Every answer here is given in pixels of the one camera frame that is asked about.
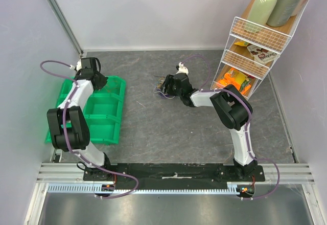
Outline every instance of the white wire rack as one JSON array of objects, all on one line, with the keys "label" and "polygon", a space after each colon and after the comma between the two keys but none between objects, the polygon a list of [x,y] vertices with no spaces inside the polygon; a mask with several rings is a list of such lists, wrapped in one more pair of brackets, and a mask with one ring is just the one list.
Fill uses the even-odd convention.
[{"label": "white wire rack", "polygon": [[251,44],[267,48],[281,54],[292,36],[261,26],[246,19],[235,17],[231,26],[230,35],[238,37]]},{"label": "white wire rack", "polygon": [[[250,98],[250,96],[255,92],[257,87],[268,75],[279,56],[291,41],[302,14],[309,2],[309,0],[307,0],[301,11],[295,17],[291,17],[284,26],[274,28],[268,25],[259,25],[246,19],[253,1],[254,0],[252,0],[250,5],[246,8],[242,17],[234,18],[223,56],[220,60],[215,78],[211,85],[211,89],[224,87],[223,85],[219,84],[218,81],[226,72],[229,71],[231,67],[233,67],[253,77],[251,80],[251,89],[243,95],[246,99]],[[278,55],[274,61],[269,62],[266,65],[262,65],[254,61],[254,58],[248,55],[247,50],[244,51],[244,49],[246,49],[245,47],[243,47],[244,49],[236,49],[235,47],[232,48],[229,42],[231,37],[235,38],[234,41],[240,39],[258,47],[275,52]]]},{"label": "white wire rack", "polygon": [[258,79],[263,79],[269,71],[268,66],[262,65],[254,60],[250,60],[249,58],[230,50],[224,51],[221,62]]}]

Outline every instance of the green bottle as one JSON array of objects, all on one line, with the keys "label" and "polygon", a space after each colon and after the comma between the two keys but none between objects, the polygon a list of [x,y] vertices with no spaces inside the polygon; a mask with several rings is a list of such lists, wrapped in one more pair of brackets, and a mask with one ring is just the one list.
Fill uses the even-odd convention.
[{"label": "green bottle", "polygon": [[[277,0],[254,0],[247,20],[263,26],[267,23],[276,3]],[[248,32],[259,32],[261,28],[251,23],[247,23],[245,24],[245,30]]]},{"label": "green bottle", "polygon": [[267,24],[271,27],[283,26],[291,17],[300,0],[277,0]]}]

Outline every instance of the packaged food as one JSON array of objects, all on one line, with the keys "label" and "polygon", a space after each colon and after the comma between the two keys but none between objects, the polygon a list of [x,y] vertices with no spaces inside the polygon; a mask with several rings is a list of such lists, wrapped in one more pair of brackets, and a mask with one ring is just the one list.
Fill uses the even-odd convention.
[{"label": "packaged food", "polygon": [[264,48],[260,48],[253,44],[249,45],[247,49],[250,52],[251,56],[254,57],[254,60],[259,63],[254,63],[258,67],[262,67],[262,65],[265,65],[268,62],[271,62],[279,57],[277,53],[266,50]]},{"label": "packaged food", "polygon": [[251,80],[247,75],[232,67],[223,77],[218,78],[217,82],[223,87],[232,84],[244,95],[251,88]]},{"label": "packaged food", "polygon": [[246,47],[249,45],[249,43],[246,41],[238,41],[238,42],[235,42],[234,44],[238,45],[238,46],[242,46],[242,47]]}]

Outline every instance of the wooden shelf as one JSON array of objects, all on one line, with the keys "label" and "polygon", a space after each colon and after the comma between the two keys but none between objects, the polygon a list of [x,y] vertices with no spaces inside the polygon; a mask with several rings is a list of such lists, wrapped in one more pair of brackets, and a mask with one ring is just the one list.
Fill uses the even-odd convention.
[{"label": "wooden shelf", "polygon": [[[222,78],[222,77],[224,76],[224,74],[227,73],[227,72],[229,71],[229,69],[231,69],[231,66],[230,66],[230,65],[225,65],[225,66],[223,67],[223,69],[221,70],[221,72],[219,73],[219,75],[215,78],[215,81],[213,82],[213,84],[212,84],[212,86],[211,86],[211,89],[215,89],[215,88],[223,88],[223,87],[225,87],[225,86],[223,86],[223,85],[217,83],[217,80],[220,79],[220,78]],[[251,82],[250,82],[250,84],[251,84],[251,88],[250,88],[250,89],[249,89],[249,90],[248,90],[248,91],[243,95],[246,99],[249,98],[249,94],[250,94],[250,92],[253,90],[253,85],[254,85],[255,81],[256,81],[256,78],[252,78],[252,79],[251,79]]]},{"label": "wooden shelf", "polygon": [[[257,44],[277,53],[281,53],[288,41],[291,39],[289,34],[296,20],[296,16],[291,17],[286,24],[281,27],[270,27],[265,25],[264,28],[261,28],[260,26],[252,24],[246,20],[253,2],[254,0],[251,0],[250,4],[241,15],[241,18],[235,18],[231,34],[252,44]],[[249,32],[246,31],[246,29],[257,30],[257,32]]]}]

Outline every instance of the metal frame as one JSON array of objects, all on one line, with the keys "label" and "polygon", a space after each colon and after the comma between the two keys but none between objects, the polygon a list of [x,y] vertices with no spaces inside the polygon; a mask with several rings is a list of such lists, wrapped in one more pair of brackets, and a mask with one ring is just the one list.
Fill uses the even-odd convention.
[{"label": "metal frame", "polygon": [[68,24],[68,21],[66,20],[63,12],[61,11],[58,3],[56,0],[48,0],[52,10],[54,11],[55,15],[57,16],[62,28],[64,29],[65,33],[67,34],[68,38],[71,40],[74,48],[76,49],[76,51],[82,55],[83,54],[83,50],[80,46],[80,44],[77,41],[76,36],[74,35],[71,27]]},{"label": "metal frame", "polygon": [[290,132],[288,131],[288,125],[287,125],[287,121],[286,121],[286,118],[285,118],[285,112],[284,112],[284,109],[283,109],[282,104],[281,104],[281,99],[280,99],[280,97],[278,95],[278,92],[277,92],[277,90],[275,88],[274,79],[273,79],[273,77],[271,76],[270,73],[268,74],[268,78],[269,78],[269,81],[270,81],[272,92],[274,94],[275,101],[277,103],[277,108],[278,108],[279,114],[281,116],[281,120],[282,120],[282,124],[283,124],[284,131],[285,131],[285,134],[286,134],[286,138],[287,138],[288,144],[290,145],[291,150],[292,150],[292,155],[293,155],[293,158],[294,158],[294,162],[298,163],[298,158],[296,156],[296,151],[295,151],[294,146],[293,146],[292,137],[290,135]]},{"label": "metal frame", "polygon": [[[264,168],[266,181],[257,185],[273,185],[277,180],[276,168],[273,164],[261,164]],[[313,176],[308,164],[278,164],[281,181],[280,185],[301,184],[306,194],[306,201],[315,225],[327,224],[321,212],[320,202]],[[34,188],[31,203],[25,218],[25,225],[37,225],[47,193],[93,193],[102,184],[113,182],[85,182],[83,171],[76,167],[76,163],[42,163]],[[235,194],[237,185],[248,185],[247,182],[230,182],[226,191],[220,190],[143,190],[135,194]]]}]

